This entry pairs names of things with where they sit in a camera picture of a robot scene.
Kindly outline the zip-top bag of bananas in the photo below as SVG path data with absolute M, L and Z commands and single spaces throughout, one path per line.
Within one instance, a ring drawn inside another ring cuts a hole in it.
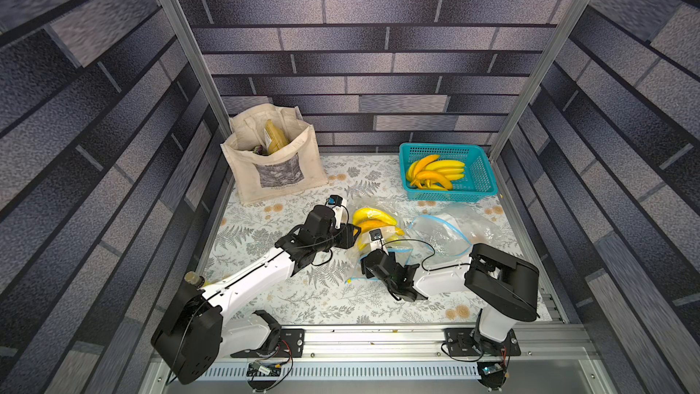
M 367 278 L 361 271 L 360 261 L 370 254 L 368 233 L 380 229 L 384 237 L 382 251 L 393 254 L 402 266 L 408 263 L 413 247 L 410 242 L 399 242 L 406 236 L 404 221 L 400 219 L 397 200 L 375 196 L 359 196 L 352 202 L 351 224 L 361 228 L 361 234 L 355 245 L 347 251 L 346 258 L 350 264 L 346 282 L 359 283 Z
M 501 228 L 471 204 L 449 204 L 432 215 L 416 217 L 408 225 L 408 237 L 421 240 L 428 248 L 424 265 L 434 268 L 459 263 L 475 244 L 498 247 L 503 241 Z

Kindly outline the yellow banana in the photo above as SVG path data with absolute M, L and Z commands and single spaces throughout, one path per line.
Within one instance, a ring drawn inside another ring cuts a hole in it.
M 465 167 L 464 162 L 456 160 L 440 160 L 435 161 L 426 166 L 427 171 L 441 171 L 441 170 L 457 170 L 463 171 Z
M 423 171 L 425 164 L 421 161 L 413 162 L 406 173 L 406 179 L 408 182 L 413 182 L 416 175 Z
M 448 174 L 445 175 L 445 178 L 447 178 L 450 182 L 458 181 L 461 180 L 465 177 L 464 173 L 457 173 L 457 174 Z
M 427 185 L 421 185 L 421 184 L 419 184 L 419 185 L 417 186 L 417 189 L 419 189 L 419 190 L 424 190 L 424 191 L 438 191 L 438 192 L 447 192 L 447 191 L 448 191 L 448 189 L 446 189 L 446 188 L 444 188 L 444 187 L 442 187 L 442 186 L 439 186 L 439 185 L 430 185 L 430 186 L 427 186 Z

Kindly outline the orange-yellow banana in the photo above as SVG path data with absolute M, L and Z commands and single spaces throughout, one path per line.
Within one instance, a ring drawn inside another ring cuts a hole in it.
M 421 171 L 411 184 L 414 186 L 418 186 L 419 184 L 427 186 L 439 185 L 448 189 L 448 191 L 453 189 L 452 182 L 445 178 L 444 174 L 438 173 L 437 171 Z
M 425 164 L 424 169 L 428 166 L 428 164 L 431 164 L 432 162 L 437 161 L 439 158 L 440 158 L 440 156 L 438 154 L 432 154 L 432 155 L 428 155 L 428 156 L 424 157 L 423 159 L 421 159 L 421 162 L 423 162 Z

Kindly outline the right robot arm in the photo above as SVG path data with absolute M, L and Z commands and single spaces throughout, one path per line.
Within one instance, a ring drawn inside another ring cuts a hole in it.
M 417 302 L 438 294 L 470 291 L 486 303 L 479 310 L 467 344 L 495 356 L 512 344 L 513 327 L 538 317 L 539 269 L 529 262 L 487 244 L 475 244 L 466 261 L 428 269 L 402 266 L 382 249 L 361 262 L 361 270 L 385 285 L 398 301 Z

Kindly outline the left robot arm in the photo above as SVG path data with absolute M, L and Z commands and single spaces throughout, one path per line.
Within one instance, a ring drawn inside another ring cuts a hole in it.
M 272 316 L 256 311 L 236 320 L 234 315 L 262 292 L 314 264 L 318 254 L 351 248 L 360 229 L 350 217 L 344 199 L 332 195 L 238 273 L 211 285 L 200 275 L 186 275 L 151 338 L 175 379 L 192 383 L 216 359 L 238 352 L 275 352 L 281 329 Z

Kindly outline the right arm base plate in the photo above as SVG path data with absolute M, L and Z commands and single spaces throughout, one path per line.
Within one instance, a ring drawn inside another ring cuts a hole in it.
M 444 344 L 448 355 L 454 358 L 508 358 L 519 357 L 521 347 L 515 332 L 511 329 L 502 343 L 495 343 L 489 339 L 474 339 L 474 328 L 445 328 Z

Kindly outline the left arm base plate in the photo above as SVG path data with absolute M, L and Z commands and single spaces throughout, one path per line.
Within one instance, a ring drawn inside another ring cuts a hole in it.
M 243 350 L 231 354 L 234 359 L 269 359 L 283 357 L 287 358 L 288 353 L 294 359 L 302 357 L 304 343 L 306 342 L 306 331 L 302 328 L 282 328 L 279 332 L 273 332 L 260 348 L 255 350 Z

